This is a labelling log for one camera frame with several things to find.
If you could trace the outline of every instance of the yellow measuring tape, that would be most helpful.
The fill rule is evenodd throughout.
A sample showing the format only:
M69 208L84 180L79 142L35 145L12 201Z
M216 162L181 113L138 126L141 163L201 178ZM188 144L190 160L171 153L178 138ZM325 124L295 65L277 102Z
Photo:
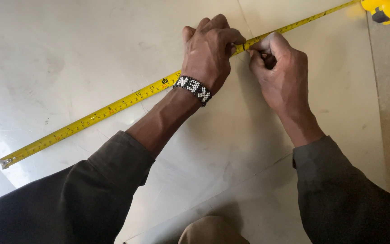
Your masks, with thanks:
M304 19L304 20L298 21L296 23L293 23L291 25L280 28L276 31L279 33L284 33L284 32L290 31L296 27L305 25L306 23L309 23L312 20L319 19L327 14L331 14L335 11L338 11L342 8L350 6L350 5L357 3L357 2L360 2L360 0L353 0L351 2L339 5L338 7L329 9L329 10L322 12L322 13L319 13L319 14L316 14L312 17L307 18L307 19ZM263 40L270 33L272 33L272 32L266 33L266 34L261 35L261 36L257 36L255 38L248 40L243 45L236 46L237 51L234 55L237 55L239 53L244 52L247 48L249 48L249 46L257 43L258 41ZM150 84L149 86L142 88L139 91L136 91L136 92L134 92L126 97L123 97L122 99L120 99L114 103L111 103L108 106L101 108L101 109L85 116L84 118L79 119L79 120L71 123L70 125L67 125L67 126L49 134L49 135L47 135L43 138L40 138L39 140L1 158L0 164L1 164L2 168L7 169L10 165L13 165L24 158L27 158L35 153L38 153L41 150L48 148L48 147L52 146L53 144L98 123L99 121L107 119L107 118L111 117L112 115L114 115L114 114L136 104L136 103L139 103L140 101L142 101L148 97L151 97L154 94L159 93L168 87L171 87L177 81L179 76L180 76L180 71L177 71L177 72L175 72L175 73L173 73L173 74L171 74L163 79L160 79L160 80L154 82L153 84Z

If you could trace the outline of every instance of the person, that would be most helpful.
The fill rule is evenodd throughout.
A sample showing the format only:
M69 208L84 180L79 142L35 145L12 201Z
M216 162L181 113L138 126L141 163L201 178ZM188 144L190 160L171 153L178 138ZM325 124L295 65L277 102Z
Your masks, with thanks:
M245 43L224 15L183 29L181 77L154 108L87 160L0 197L0 243L113 243L133 194L179 126L230 74ZM390 193L353 167L308 103L308 59L279 33L250 47L250 70L295 146L303 227L313 243L390 243ZM182 244L248 243L220 217L190 225Z

